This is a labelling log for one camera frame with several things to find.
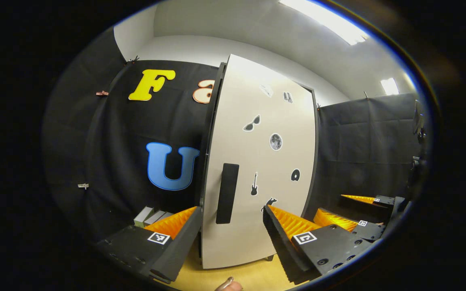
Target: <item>letter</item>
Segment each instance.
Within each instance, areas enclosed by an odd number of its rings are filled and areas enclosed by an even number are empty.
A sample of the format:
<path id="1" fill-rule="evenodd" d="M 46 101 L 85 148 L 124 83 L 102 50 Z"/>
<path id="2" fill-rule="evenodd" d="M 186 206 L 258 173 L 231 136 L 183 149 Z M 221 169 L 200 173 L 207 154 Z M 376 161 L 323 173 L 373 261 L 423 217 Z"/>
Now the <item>letter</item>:
<path id="1" fill-rule="evenodd" d="M 209 103 L 214 84 L 215 80 L 200 81 L 198 84 L 200 88 L 196 89 L 193 94 L 194 100 L 198 103 Z"/>
<path id="2" fill-rule="evenodd" d="M 168 80 L 173 80 L 176 77 L 176 72 L 173 70 L 144 70 L 143 77 L 136 88 L 136 90 L 129 95 L 129 100 L 149 101 L 152 95 L 148 92 L 152 87 L 153 92 L 161 90 L 165 83 L 165 76 Z"/>
<path id="3" fill-rule="evenodd" d="M 148 151 L 147 174 L 148 179 L 157 187 L 170 191 L 178 191 L 187 188 L 192 183 L 194 174 L 194 161 L 199 156 L 199 151 L 194 148 L 179 148 L 179 154 L 183 157 L 181 177 L 172 180 L 165 175 L 167 155 L 172 152 L 168 144 L 150 142 L 146 145 Z"/>

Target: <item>black handle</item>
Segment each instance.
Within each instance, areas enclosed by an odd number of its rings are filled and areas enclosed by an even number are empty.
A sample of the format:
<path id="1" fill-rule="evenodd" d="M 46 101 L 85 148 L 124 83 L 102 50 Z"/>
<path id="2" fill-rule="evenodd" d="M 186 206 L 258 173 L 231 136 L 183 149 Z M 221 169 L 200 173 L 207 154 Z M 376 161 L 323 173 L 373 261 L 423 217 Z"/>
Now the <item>black handle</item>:
<path id="1" fill-rule="evenodd" d="M 217 224 L 227 224 L 231 221 L 235 190 L 237 188 L 238 164 L 224 163 L 222 166 L 222 181 L 220 182 L 220 193 L 218 194 Z"/>

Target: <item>fingernail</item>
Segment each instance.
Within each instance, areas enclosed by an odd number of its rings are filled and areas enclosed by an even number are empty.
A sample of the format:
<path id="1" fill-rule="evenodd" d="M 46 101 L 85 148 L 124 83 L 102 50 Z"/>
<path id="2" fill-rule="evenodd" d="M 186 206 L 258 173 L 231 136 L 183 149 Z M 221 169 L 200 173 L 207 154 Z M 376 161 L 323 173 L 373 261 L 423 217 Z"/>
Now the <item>fingernail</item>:
<path id="1" fill-rule="evenodd" d="M 222 283 L 222 285 L 218 286 L 217 289 L 215 290 L 223 290 L 223 289 L 226 289 L 227 286 L 229 286 L 229 284 L 231 284 L 231 282 L 233 282 L 234 278 L 233 277 L 229 277 L 226 282 Z"/>

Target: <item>white door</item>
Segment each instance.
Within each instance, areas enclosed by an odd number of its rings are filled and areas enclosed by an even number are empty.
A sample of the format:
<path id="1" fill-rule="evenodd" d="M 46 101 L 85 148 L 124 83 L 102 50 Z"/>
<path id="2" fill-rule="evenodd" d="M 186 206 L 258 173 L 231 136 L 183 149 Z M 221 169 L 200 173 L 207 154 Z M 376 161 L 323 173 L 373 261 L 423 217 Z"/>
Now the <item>white door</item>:
<path id="1" fill-rule="evenodd" d="M 312 94 L 300 85 L 253 61 L 229 56 L 209 149 L 203 268 L 240 265 L 276 253 L 261 210 L 271 203 L 302 214 L 313 175 L 315 110 Z M 218 224 L 225 163 L 237 164 L 238 176 L 233 203 L 228 203 L 229 223 Z"/>

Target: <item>ceiling light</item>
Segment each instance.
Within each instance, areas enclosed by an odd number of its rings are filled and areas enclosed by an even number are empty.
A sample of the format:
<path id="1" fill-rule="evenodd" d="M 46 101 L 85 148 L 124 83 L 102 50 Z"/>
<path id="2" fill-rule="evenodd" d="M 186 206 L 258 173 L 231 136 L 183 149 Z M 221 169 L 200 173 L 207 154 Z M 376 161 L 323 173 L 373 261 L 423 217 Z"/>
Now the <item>ceiling light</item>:
<path id="1" fill-rule="evenodd" d="M 368 38 L 368 35 L 357 26 L 317 3 L 307 0 L 280 0 L 280 3 L 323 24 L 351 46 Z"/>
<path id="2" fill-rule="evenodd" d="M 386 95 L 396 95 L 398 94 L 398 87 L 393 78 L 389 78 L 387 80 L 381 81 L 382 88 L 384 88 L 384 92 Z"/>

